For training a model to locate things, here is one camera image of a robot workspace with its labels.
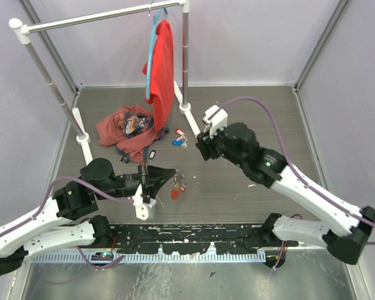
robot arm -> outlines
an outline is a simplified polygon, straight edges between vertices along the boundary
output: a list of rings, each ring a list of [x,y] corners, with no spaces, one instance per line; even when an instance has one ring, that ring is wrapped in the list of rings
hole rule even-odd
[[[115,198],[130,198],[139,219],[154,216],[156,194],[176,174],[175,169],[139,166],[138,172],[116,176],[107,159],[94,159],[81,169],[81,179]],[[82,184],[69,182],[39,208],[0,226],[0,275],[19,268],[23,261],[72,246],[104,246],[113,236],[104,216],[94,216],[74,226],[64,226],[98,210],[104,199]]]
[[[371,207],[361,209],[339,199],[294,166],[310,186],[351,212],[345,214],[304,185],[283,155],[261,147],[255,133],[244,123],[227,126],[227,120],[226,112],[217,106],[206,111],[203,118],[206,128],[197,136],[196,144],[204,160],[224,157],[241,168],[250,180],[291,198],[321,220],[304,221],[271,214],[262,226],[263,238],[314,244],[326,248],[345,263],[356,264],[372,227],[353,215],[375,222],[375,210]]]

red t-shirt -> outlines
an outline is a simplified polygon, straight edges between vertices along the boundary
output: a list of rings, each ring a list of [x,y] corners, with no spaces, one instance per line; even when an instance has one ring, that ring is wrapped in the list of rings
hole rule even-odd
[[[154,127],[160,131],[167,121],[174,101],[174,42],[171,26],[167,20],[156,28],[157,40],[152,53],[150,99],[154,106]],[[143,73],[147,72],[147,63]]]

blue hanger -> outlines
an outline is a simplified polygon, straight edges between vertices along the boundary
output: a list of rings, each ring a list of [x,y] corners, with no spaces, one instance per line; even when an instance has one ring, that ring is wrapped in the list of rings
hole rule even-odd
[[[153,60],[153,48],[154,48],[154,37],[156,35],[156,29],[158,25],[158,20],[160,18],[162,9],[160,9],[154,17],[151,36],[150,36],[150,45],[149,45],[149,55],[147,57],[147,70],[146,70],[146,99],[150,99],[150,78],[151,78],[151,61]],[[168,17],[168,11],[164,8],[164,20]]]

metal frame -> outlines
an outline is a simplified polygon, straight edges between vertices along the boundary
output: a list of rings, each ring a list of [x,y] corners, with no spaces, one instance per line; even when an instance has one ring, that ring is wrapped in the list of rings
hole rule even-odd
[[[33,5],[31,4],[30,0],[18,0],[22,8],[24,9],[24,12],[28,16],[28,19],[33,23],[41,23],[40,17],[36,13]],[[60,70],[61,74],[64,76],[65,80],[67,81],[69,87],[71,90],[76,93],[78,91],[78,87],[73,80],[71,74],[69,73],[64,61],[61,59],[61,56],[57,52],[56,47],[54,46],[51,38],[49,35],[42,31],[39,32],[39,36],[42,39],[42,42],[44,46],[46,47],[48,53],[50,54],[52,60],[56,63],[58,69]]]
[[[340,0],[339,1],[334,12],[332,13],[332,16],[329,18],[329,21],[324,31],[322,32],[321,37],[319,38],[319,41],[316,47],[312,51],[306,63],[306,66],[304,67],[301,75],[299,76],[297,83],[294,85],[294,87],[292,87],[293,94],[296,97],[297,107],[299,108],[299,113],[303,121],[303,127],[306,132],[311,156],[316,166],[319,181],[320,181],[321,186],[325,189],[328,189],[328,179],[323,171],[322,158],[320,157],[320,154],[317,150],[318,148],[317,143],[314,140],[313,128],[309,120],[308,113],[306,111],[306,105],[301,95],[301,88],[303,87],[303,84],[305,80],[307,79],[309,72],[313,68],[321,51],[324,49],[325,45],[329,41],[329,38],[332,36],[334,29],[338,25],[339,20],[344,15],[344,12],[346,11],[347,7],[350,5],[351,1],[352,0]],[[356,293],[357,298],[368,300],[368,299],[371,299],[371,296],[370,296],[369,289],[367,287],[366,278],[364,278],[364,274],[361,271],[361,268],[363,265],[364,265],[364,261],[360,259],[358,264],[356,264],[355,266],[347,265],[347,271],[349,273],[352,286],[354,288],[354,292]]]
[[[346,8],[349,6],[351,1],[352,0],[340,0],[337,4],[334,12],[332,13],[332,16],[329,18],[329,21],[327,22],[326,27],[321,34],[321,37],[319,38],[317,45],[311,53],[306,63],[306,66],[304,67],[301,75],[299,76],[297,83],[294,85],[294,87],[297,90],[300,90],[303,86],[303,83],[306,80],[310,70],[313,68],[313,65],[316,62],[319,54],[324,49],[326,43],[329,41],[332,32],[334,31],[336,25],[338,24],[339,20],[341,19],[343,13],[346,11]]]
[[[191,113],[191,105],[188,103],[188,47],[189,47],[189,12],[190,12],[190,0],[168,0],[162,2],[153,2],[151,4],[145,4],[140,6],[129,7],[125,9],[117,9],[115,11],[102,12],[98,14],[92,14],[82,17],[74,17],[71,19],[54,21],[49,23],[39,23],[32,25],[24,25],[19,19],[11,19],[9,22],[10,27],[14,30],[16,36],[18,37],[21,44],[25,45],[27,51],[33,58],[37,68],[40,70],[42,76],[45,78],[47,84],[50,86],[55,98],[62,107],[66,117],[71,123],[72,128],[75,130],[77,137],[76,141],[81,145],[82,151],[85,157],[86,164],[90,163],[93,159],[89,147],[90,137],[89,134],[84,130],[82,117],[78,108],[74,108],[72,111],[67,105],[65,99],[59,92],[56,84],[54,83],[52,77],[50,76],[48,70],[46,69],[44,63],[36,52],[34,46],[32,45],[29,35],[31,33],[45,33],[45,31],[50,29],[56,29],[66,26],[72,26],[82,23],[88,23],[103,19],[115,18],[119,16],[125,16],[128,14],[141,13],[143,11],[149,11],[160,8],[167,8],[171,6],[182,6],[182,92],[179,90],[176,81],[174,81],[174,92],[177,100],[179,101],[179,111],[186,116],[186,119],[194,133],[197,136],[200,133],[198,125],[193,118]]]

red cloth on floor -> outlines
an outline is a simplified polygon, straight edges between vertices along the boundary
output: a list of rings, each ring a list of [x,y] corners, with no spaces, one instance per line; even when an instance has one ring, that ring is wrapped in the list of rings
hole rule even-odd
[[[167,121],[174,101],[174,42],[171,26],[163,20],[156,28],[157,41],[151,63],[150,99],[154,106],[154,127],[160,131]],[[146,63],[143,73],[147,72]]]
[[[126,134],[121,126],[122,122],[120,122],[125,114],[138,118],[145,117],[149,123],[139,130],[139,134]],[[100,145],[109,147],[116,144],[117,152],[135,163],[145,161],[149,146],[169,132],[168,128],[157,131],[153,124],[153,113],[137,104],[133,107],[124,106],[118,109],[106,119],[98,122],[96,129],[99,133]]]

